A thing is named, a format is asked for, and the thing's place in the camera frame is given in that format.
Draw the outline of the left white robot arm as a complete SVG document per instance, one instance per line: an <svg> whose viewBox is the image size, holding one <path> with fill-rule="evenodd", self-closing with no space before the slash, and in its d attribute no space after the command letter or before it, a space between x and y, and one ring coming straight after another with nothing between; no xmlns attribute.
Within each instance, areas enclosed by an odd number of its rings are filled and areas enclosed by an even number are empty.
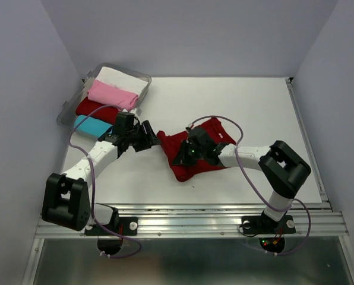
<svg viewBox="0 0 354 285"><path fill-rule="evenodd" d="M133 113L119 112L115 124L90 151L77 147L84 157L61 174L51 174L45 186L42 220L75 231L98 226L107 234L120 230L118 209L96 204L96 179L130 147L139 152L159 145L150 122Z"/></svg>

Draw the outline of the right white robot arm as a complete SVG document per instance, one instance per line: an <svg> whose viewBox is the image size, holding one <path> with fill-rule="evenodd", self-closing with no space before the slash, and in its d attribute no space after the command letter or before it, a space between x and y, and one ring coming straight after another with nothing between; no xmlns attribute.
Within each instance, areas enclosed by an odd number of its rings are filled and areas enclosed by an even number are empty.
<svg viewBox="0 0 354 285"><path fill-rule="evenodd" d="M183 140L174 166L194 166L203 160L211 166L238 166L246 181L265 203L260 217L249 218L249 227L262 227L273 232L282 224L293 199L311 174L311 167L287 143L277 140L266 147L238 147L229 142L214 142L206 130L196 127ZM268 200L257 191L245 169L263 172L273 191Z"/></svg>

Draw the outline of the clear plastic storage bin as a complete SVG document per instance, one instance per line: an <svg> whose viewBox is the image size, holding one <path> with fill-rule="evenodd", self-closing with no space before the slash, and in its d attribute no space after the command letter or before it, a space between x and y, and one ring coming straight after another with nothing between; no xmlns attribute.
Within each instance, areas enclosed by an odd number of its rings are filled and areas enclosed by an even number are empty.
<svg viewBox="0 0 354 285"><path fill-rule="evenodd" d="M121 66L117 66L114 64L110 63L102 63L99 64L95 69L90 71L86 78L84 79L82 85L78 88L78 90L75 92L75 94L71 97L70 100L67 100L63 106L60 114L58 115L56 122L59 126L66 128L67 130L71 131L74 126L74 122L77 118L76 110L80 102L83 101L85 97L87 97L87 90L92 86L93 80L96 79L98 76L99 72L103 67L107 68L112 68L115 69L119 72L122 72L124 74L127 74L129 76L133 76L135 78L138 78L141 81L145 82L145 86L142 89L141 93L139 94L139 99L137 100L135 104L135 114L140 116L141 115L141 104L143 100L145 99L149 87L152 82L151 76L144 74L142 72L134 71L128 68L124 68Z"/></svg>

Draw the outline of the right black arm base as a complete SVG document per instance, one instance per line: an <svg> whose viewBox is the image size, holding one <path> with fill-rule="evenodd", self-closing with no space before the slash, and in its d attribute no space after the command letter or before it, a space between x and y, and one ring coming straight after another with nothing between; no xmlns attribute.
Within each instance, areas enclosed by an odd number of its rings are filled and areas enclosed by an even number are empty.
<svg viewBox="0 0 354 285"><path fill-rule="evenodd" d="M296 233L293 217L284 215L281 220L274 221L264 213L259 216L243 216L238 231L247 237L256 235L275 235Z"/></svg>

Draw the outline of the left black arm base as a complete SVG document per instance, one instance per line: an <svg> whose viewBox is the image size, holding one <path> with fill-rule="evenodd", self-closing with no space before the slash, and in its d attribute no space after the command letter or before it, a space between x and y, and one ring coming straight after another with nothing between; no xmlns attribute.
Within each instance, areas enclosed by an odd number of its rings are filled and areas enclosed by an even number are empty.
<svg viewBox="0 0 354 285"><path fill-rule="evenodd" d="M138 229L138 218L137 217L119 217L117 221L111 221L105 227L123 236L136 236ZM92 225L91 229L85 229L84 234L86 236L110 236L111 234L103 230L98 225Z"/></svg>

